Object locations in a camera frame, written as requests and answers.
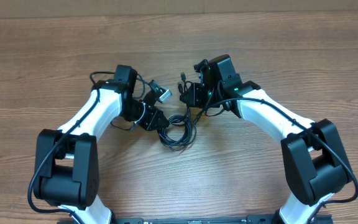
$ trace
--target tabletop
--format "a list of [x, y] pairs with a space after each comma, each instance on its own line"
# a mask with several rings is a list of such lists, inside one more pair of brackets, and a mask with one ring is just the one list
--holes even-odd
[[[0, 20], [0, 223], [67, 217], [33, 212], [26, 192], [38, 133], [84, 105], [89, 73], [132, 66], [172, 90], [167, 104], [157, 104], [169, 117], [186, 111], [180, 73], [198, 82], [193, 65], [222, 54], [243, 82], [256, 82], [289, 110], [331, 120], [358, 178], [358, 11], [7, 19]], [[183, 132], [169, 130], [173, 138]], [[99, 196], [119, 218], [274, 213], [290, 193], [280, 144], [230, 112], [202, 117], [195, 143], [182, 153], [161, 145], [155, 131], [109, 126], [98, 156]], [[353, 191], [348, 184], [335, 198]], [[321, 214], [358, 223], [358, 199]]]

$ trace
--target wooden table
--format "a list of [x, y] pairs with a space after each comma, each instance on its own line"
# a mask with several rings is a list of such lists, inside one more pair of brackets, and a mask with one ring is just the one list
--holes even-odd
[[[288, 109], [333, 121], [358, 177], [358, 11], [0, 20], [0, 223], [67, 217], [33, 212], [26, 192], [38, 133], [83, 106], [90, 72], [133, 66], [172, 89], [159, 105], [169, 117], [185, 112], [180, 72], [198, 81], [192, 65], [221, 54], [243, 82], [258, 83]], [[178, 153], [155, 131], [108, 127], [98, 144], [104, 204], [121, 218], [191, 218], [273, 213], [285, 203], [279, 143], [228, 112], [202, 118], [197, 129], [194, 145]], [[336, 198], [353, 191], [348, 184]], [[358, 199], [321, 213], [358, 223]]]

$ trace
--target wood grain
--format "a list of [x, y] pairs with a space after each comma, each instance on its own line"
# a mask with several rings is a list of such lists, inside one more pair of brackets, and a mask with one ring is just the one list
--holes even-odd
[[358, 10], [358, 0], [0, 0], [0, 19]]
[[[243, 81], [288, 109], [333, 121], [358, 177], [358, 11], [0, 20], [0, 223], [67, 217], [36, 214], [25, 194], [38, 133], [83, 106], [90, 72], [132, 65], [172, 89], [169, 104], [159, 106], [169, 117], [185, 112], [180, 72], [197, 81], [192, 65], [221, 54]], [[180, 154], [156, 132], [108, 127], [98, 144], [105, 205], [121, 218], [190, 218], [273, 213], [285, 203], [278, 143], [227, 112], [197, 128], [196, 142]], [[348, 185], [337, 198], [352, 193]], [[358, 223], [358, 200], [321, 213]]]

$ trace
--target wooden surface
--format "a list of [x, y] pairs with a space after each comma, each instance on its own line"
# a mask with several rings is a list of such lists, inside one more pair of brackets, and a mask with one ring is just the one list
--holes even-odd
[[[0, 223], [67, 217], [33, 212], [25, 195], [38, 133], [83, 106], [90, 72], [132, 65], [172, 89], [159, 106], [169, 117], [185, 112], [180, 72], [198, 81], [192, 65], [221, 54], [243, 82], [258, 83], [293, 112], [333, 121], [358, 177], [358, 11], [0, 20]], [[279, 143], [228, 112], [197, 128], [180, 154], [156, 132], [108, 127], [98, 144], [105, 205], [121, 218], [190, 218], [273, 213], [285, 203]], [[353, 190], [349, 184], [336, 198]], [[321, 213], [358, 223], [358, 200]]]
[[0, 19], [340, 10], [358, 10], [358, 0], [0, 0]]

